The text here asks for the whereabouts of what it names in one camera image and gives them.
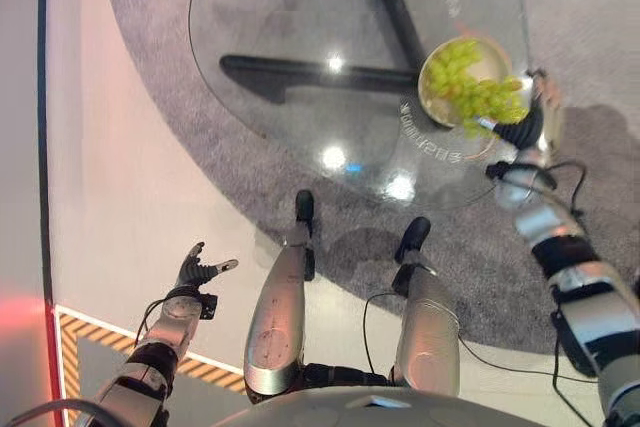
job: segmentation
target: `wire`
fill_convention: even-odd
[[[561,169],[568,166],[577,167],[578,169],[580,169],[580,179],[578,180],[578,183],[574,187],[573,193],[571,194],[570,205],[567,205],[565,202],[560,200],[560,198],[558,198],[556,195],[552,194],[548,190],[538,189],[533,185],[525,185],[519,182],[513,182],[512,180],[505,179],[504,177],[499,178],[498,180],[500,180],[501,182],[504,182],[505,184],[513,185],[514,187],[530,190],[531,192],[535,192],[536,194],[542,195],[543,197],[546,197],[552,200],[556,204],[564,207],[578,221],[578,223],[580,223],[580,226],[585,228],[584,224],[580,222],[580,217],[584,215],[584,212],[577,208],[576,202],[578,200],[578,195],[580,194],[584,181],[587,178],[587,166],[577,160],[567,160],[566,162],[560,162],[559,164],[555,164],[555,165],[552,165],[551,167],[548,167],[546,169],[541,169],[541,170],[544,170],[545,172],[551,172],[553,170]]]
[[[149,318],[149,316],[159,305],[163,304],[167,300],[173,299],[174,297],[194,297],[196,299],[200,299],[200,293],[198,291],[194,292],[192,290],[189,290],[189,288],[176,288],[172,292],[169,292],[169,294],[165,298],[154,300],[149,305],[147,305],[147,308],[144,311],[144,315],[142,316],[140,326],[138,327],[138,331],[136,332],[136,340],[133,343],[134,348],[138,346],[138,342],[140,341],[140,334],[142,334],[142,329],[145,328],[146,330],[149,330],[149,326],[147,325],[147,319]]]
[[[369,308],[369,304],[371,303],[372,300],[378,298],[378,297],[383,297],[385,295],[398,295],[395,292],[382,292],[379,294],[374,294],[371,297],[369,297],[366,301],[366,303],[364,304],[364,314],[362,315],[362,338],[364,340],[364,350],[365,353],[367,355],[367,362],[369,363],[369,368],[371,369],[371,373],[375,374],[375,370],[373,369],[373,363],[371,362],[371,354],[369,352],[369,343],[367,341],[367,310]],[[548,375],[550,377],[552,377],[554,374],[552,372],[544,372],[542,370],[525,370],[525,369],[516,369],[514,367],[505,367],[503,365],[498,365],[498,364],[494,364],[492,362],[489,362],[488,360],[484,360],[482,357],[480,357],[478,354],[476,354],[471,347],[469,347],[469,345],[464,341],[464,339],[458,335],[458,339],[460,340],[460,343],[464,346],[465,349],[467,349],[469,351],[469,353],[475,357],[478,361],[482,362],[483,364],[486,364],[490,367],[494,367],[496,369],[500,369],[500,370],[506,370],[508,372],[515,372],[515,373],[519,373],[519,374],[535,374],[535,375]],[[585,380],[585,379],[577,379],[575,377],[567,377],[565,375],[557,375],[557,377],[559,379],[564,379],[564,380],[570,380],[571,382],[580,382],[583,384],[597,384],[598,382],[596,380]]]
[[[31,410],[27,410],[20,415],[15,416],[9,422],[4,424],[3,427],[17,427],[24,424],[36,417],[48,414],[49,412],[58,412],[60,410],[78,410],[85,414],[92,415],[96,418],[103,427],[124,427],[124,424],[119,421],[111,412],[106,410],[101,405],[91,402],[85,399],[58,399],[45,404],[41,404],[34,407]]]
[[[560,370],[560,336],[559,335],[556,335],[556,346],[554,348],[554,356],[555,356],[555,362],[553,366],[553,380],[551,381],[553,390],[556,391],[556,394],[558,394],[558,397],[562,399],[562,401],[567,405],[567,407],[569,407],[573,411],[573,413],[576,414],[576,416],[578,416],[578,418],[580,418],[582,422],[584,422],[585,425],[587,425],[588,427],[593,427],[593,424],[591,424],[591,422],[589,422],[580,413],[580,411],[576,409],[571,402],[569,402],[569,399],[567,399],[564,396],[564,394],[560,392],[560,389],[558,388],[558,378],[560,377],[558,375],[558,371]]]
[[[458,336],[458,339],[460,340],[460,343],[464,346],[464,348],[467,349],[472,356],[474,356],[477,360],[479,360],[483,364],[487,364],[487,365],[489,365],[491,367],[494,367],[496,369],[506,370],[508,372],[516,372],[516,373],[519,373],[519,374],[548,375],[549,377],[553,377],[553,373],[552,372],[545,372],[543,370],[516,369],[516,368],[513,368],[513,367],[505,367],[503,365],[494,364],[492,362],[489,362],[488,360],[484,360],[482,357],[480,357],[478,354],[476,354],[473,350],[471,350],[471,347],[469,347],[469,345],[467,345],[467,343],[462,339],[462,337]],[[598,383],[597,380],[577,379],[575,377],[566,377],[564,375],[558,375],[558,378],[559,379],[570,380],[572,382],[581,382],[583,384],[597,384]]]
[[[552,165],[546,170],[547,172],[551,172],[552,170],[561,169],[563,167],[576,167],[580,170],[580,179],[578,180],[578,183],[574,187],[573,193],[571,194],[571,210],[570,210],[572,214],[574,215],[577,214],[578,216],[580,216],[582,215],[582,211],[576,207],[576,201],[578,199],[578,194],[580,193],[580,189],[582,189],[582,185],[584,184],[584,181],[587,179],[587,172],[588,172],[587,166],[578,160],[567,160],[567,161]]]
[[[373,299],[377,299],[378,297],[384,297],[385,295],[398,295],[395,292],[382,292],[380,294],[373,294],[371,297],[367,299],[367,302],[364,304],[364,314],[362,314],[362,338],[364,340],[364,351],[367,354],[367,362],[369,362],[369,368],[371,369],[371,373],[375,374],[376,371],[373,369],[373,363],[371,362],[371,354],[369,353],[369,343],[367,342],[367,309],[369,308],[369,303]]]

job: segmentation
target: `yellow and black striped tape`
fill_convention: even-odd
[[[119,332],[78,319],[66,313],[59,315],[60,348],[62,351],[62,381],[67,398],[80,397],[81,365],[78,361],[78,339],[85,338],[130,355],[134,339]],[[212,364],[195,360],[189,354],[180,362],[178,374],[214,384],[225,389],[245,393],[244,377]],[[69,425],[73,425],[78,413],[69,411]]]

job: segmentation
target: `robot leg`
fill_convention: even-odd
[[[304,349],[304,281],[314,274],[313,197],[296,197],[296,224],[286,236],[253,313],[244,375],[253,403],[282,394],[299,378]]]
[[[396,254],[402,266],[393,289],[407,299],[402,333],[391,373],[396,385],[457,396],[460,383],[458,319],[453,301],[420,254],[430,223],[418,217],[407,228]]]

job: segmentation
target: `round glass table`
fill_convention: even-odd
[[[469,33],[500,44],[527,78],[522,0],[191,0],[189,32],[230,112],[362,194],[465,205],[492,188],[488,163],[515,156],[431,121],[417,79],[431,51]]]

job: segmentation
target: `grape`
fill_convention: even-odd
[[[474,116],[490,117],[497,122],[517,123],[527,115],[517,91],[522,82],[508,76],[501,81],[477,80],[466,69],[482,60],[474,39],[456,40],[443,47],[427,66],[427,87],[432,95],[447,99],[463,120],[465,135],[492,135],[480,127]]]
[[[449,52],[448,49],[443,49],[438,57],[440,58],[440,61],[445,65],[451,62],[451,52]]]

